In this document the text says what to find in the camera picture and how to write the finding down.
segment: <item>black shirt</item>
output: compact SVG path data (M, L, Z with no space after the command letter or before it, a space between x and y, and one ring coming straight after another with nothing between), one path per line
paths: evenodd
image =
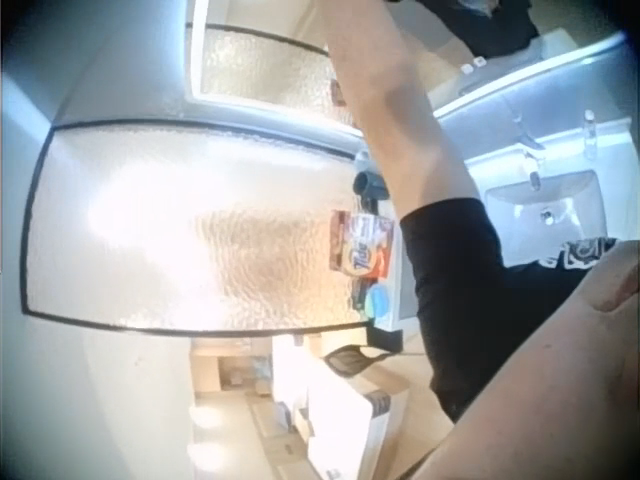
M523 50L538 36L529 0L502 0L491 16L457 0L417 0L433 12L476 57L501 57Z
M484 205L471 198L427 205L400 226L434 371L431 388L454 422L615 244L565 244L557 256L507 268Z

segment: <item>frosted glass panel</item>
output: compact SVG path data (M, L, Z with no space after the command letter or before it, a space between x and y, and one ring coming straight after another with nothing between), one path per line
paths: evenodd
M28 309L188 331L359 322L328 267L352 178L327 153L209 129L59 130L31 209Z
M187 51L190 38L191 28L187 28ZM348 110L334 106L331 100L334 77L329 57L312 47L250 30L211 26L205 30L201 86L205 97L258 100L351 125Z

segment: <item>blue cap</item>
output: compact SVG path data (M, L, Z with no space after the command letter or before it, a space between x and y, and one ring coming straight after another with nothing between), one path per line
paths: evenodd
M368 318L380 318L389 313L389 293L380 283L373 285L364 300L364 313Z

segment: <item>black frame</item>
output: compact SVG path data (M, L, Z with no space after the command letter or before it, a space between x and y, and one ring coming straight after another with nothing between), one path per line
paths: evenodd
M187 22L185 28L193 29L193 22ZM323 57L327 57L327 58L329 57L329 53L326 50L323 50L322 48L316 47L315 45L309 45L308 43L301 42L300 40L294 40L289 37L283 37L275 33L262 32L260 30L254 30L253 28L237 27L234 25L225 25L223 23L205 23L204 28L205 30L221 30L223 32L244 33L247 35L253 35L255 37L266 38L269 40L274 40L276 42L286 43L294 47L299 47L299 48L302 48L303 50L307 50L309 52L322 55Z
M206 128L214 130L216 132L232 132L245 135L254 135L260 138L278 140L291 145L303 146L311 148L316 151L322 151L337 157L345 158L345 160L352 161L352 155L348 152L333 149L330 147L323 147L316 145L312 142L292 139L286 136L281 136L275 133L265 133L246 127L230 127L224 125L217 125L214 123L208 123L203 121L191 121L191 120L175 120L175 119L158 119L158 118L137 118L137 119L111 119L111 120L93 120L74 122L65 125L53 126L49 130L47 137L44 141L36 167L33 172L31 180L31 186L29 187L29 193L27 196L27 203L25 206L24 220L22 225L22 238L20 242L20 301L22 305L22 312L30 317L36 317L44 320L54 321L57 323L63 323L66 325L73 325L77 327L93 328L96 330L106 330L111 332L129 332L139 333L145 335L164 336L164 337L181 337L181 338L251 338L251 337L271 337L275 335L309 335L314 333L335 331L335 330L349 330L353 328L366 327L370 321L362 321L356 323L345 323L342 325L332 325L326 327L309 327L309 328L289 328L289 329L277 329L277 330L170 330L165 328L135 328L135 327L122 327L116 325L102 324L93 322L90 320L81 320L70 317L63 317L59 315L52 315L44 312L38 312L29 308L29 300L27 295L27 256L29 253L29 230L32 220L32 208L35 199L35 194L40 182L40 176L44 167L44 160L49 152L51 141L55 134L59 131L72 130L77 128L92 128L110 125L150 125L150 126L173 126L173 127L186 127L186 128Z

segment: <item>skin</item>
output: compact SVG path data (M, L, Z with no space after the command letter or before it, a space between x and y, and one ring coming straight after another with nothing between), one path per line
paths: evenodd
M382 0L317 4L344 99L398 217L445 199L477 198ZM602 478L637 441L637 378L632 242L605 256L522 345L415 478Z
M415 56L381 0L318 0L344 99L399 218L448 198L478 197L427 98Z

